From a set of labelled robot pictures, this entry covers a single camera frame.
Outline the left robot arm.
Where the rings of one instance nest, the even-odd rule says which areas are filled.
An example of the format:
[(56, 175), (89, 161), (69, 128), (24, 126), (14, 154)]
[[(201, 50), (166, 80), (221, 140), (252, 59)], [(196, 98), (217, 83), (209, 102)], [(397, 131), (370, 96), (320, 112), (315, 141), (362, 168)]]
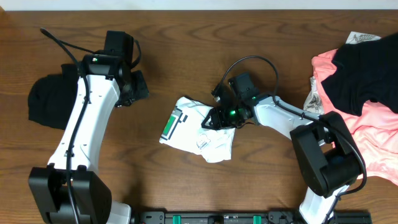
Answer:
[(62, 140), (28, 184), (45, 223), (132, 223), (130, 205), (113, 200), (98, 176), (101, 145), (114, 108), (149, 94), (144, 76), (117, 56), (86, 55)]

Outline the white t-shirt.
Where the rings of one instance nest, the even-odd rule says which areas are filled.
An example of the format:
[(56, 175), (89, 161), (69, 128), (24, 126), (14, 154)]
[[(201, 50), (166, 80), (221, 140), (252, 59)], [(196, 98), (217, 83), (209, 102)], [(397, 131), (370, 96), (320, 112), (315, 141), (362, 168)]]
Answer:
[(201, 155), (208, 163), (227, 161), (232, 156), (234, 128), (212, 130), (201, 126), (212, 107), (181, 97), (177, 100), (159, 142)]

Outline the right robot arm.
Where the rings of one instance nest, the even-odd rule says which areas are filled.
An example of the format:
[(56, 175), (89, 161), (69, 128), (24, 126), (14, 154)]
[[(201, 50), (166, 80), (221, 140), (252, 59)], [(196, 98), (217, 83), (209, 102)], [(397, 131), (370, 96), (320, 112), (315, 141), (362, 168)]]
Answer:
[(364, 159), (343, 118), (336, 112), (306, 113), (275, 94), (261, 94), (254, 86), (224, 84), (211, 92), (220, 104), (207, 114), (202, 127), (212, 130), (242, 128), (248, 120), (272, 128), (292, 141), (301, 175), (308, 187), (298, 212), (304, 223), (370, 223), (368, 213), (337, 213), (342, 196), (361, 190), (350, 185), (366, 177)]

